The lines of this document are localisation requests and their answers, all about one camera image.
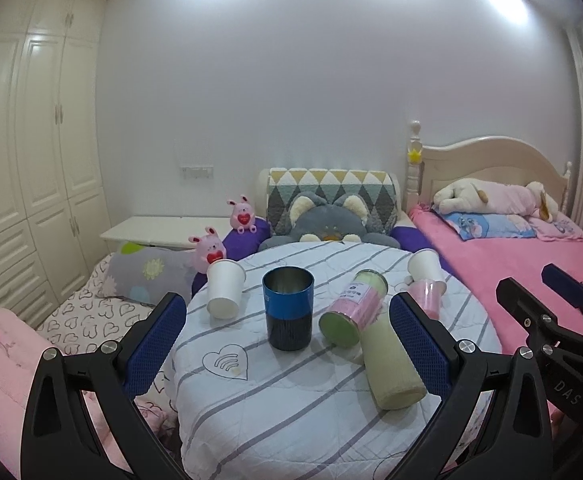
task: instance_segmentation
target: gray plush toy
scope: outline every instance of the gray plush toy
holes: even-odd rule
[[[293,242],[344,241],[365,242],[400,248],[392,237],[367,232],[369,211],[358,195],[343,195],[333,204],[315,193],[299,194],[290,207],[291,231],[272,236],[260,244],[258,251]]]

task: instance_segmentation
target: blue and black metal cup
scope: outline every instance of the blue and black metal cup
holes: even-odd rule
[[[278,267],[263,277],[267,338],[279,350],[302,350],[311,341],[314,276],[300,267]]]

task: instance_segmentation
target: geometric patterned cover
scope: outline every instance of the geometric patterned cover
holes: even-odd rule
[[[299,193],[311,191],[334,203],[344,194],[357,194],[369,209],[367,231],[388,235],[396,224],[396,189],[385,171],[270,168],[267,221],[272,235],[292,229],[289,208]]]

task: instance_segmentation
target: bed post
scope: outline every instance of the bed post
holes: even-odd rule
[[[565,191],[563,192],[563,201],[560,205],[560,212],[563,215],[567,214],[567,202],[569,202],[569,195],[571,192],[571,162],[567,163],[567,170],[565,171],[565,174],[563,175],[565,177],[565,179],[567,180],[567,184],[565,186]]]
[[[421,162],[423,155],[423,143],[420,141],[420,122],[411,121],[409,123],[411,137],[407,145],[407,185],[405,212],[409,211],[418,204],[420,195],[421,182]]]

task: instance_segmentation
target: round table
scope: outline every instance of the round table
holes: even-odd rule
[[[200,480],[381,480],[421,433],[440,403],[428,394],[403,410],[376,407],[360,345],[333,348],[319,315],[356,272],[374,269],[389,283],[385,303],[404,288],[411,253],[372,244],[300,242],[253,254],[238,316],[211,318],[206,286],[168,357],[166,387],[178,410],[187,474]],[[309,347],[283,352],[267,342],[262,277],[298,266],[315,278]],[[446,275],[441,322],[458,339],[489,352],[501,346],[482,305]],[[470,442],[489,397],[482,395],[457,452]]]

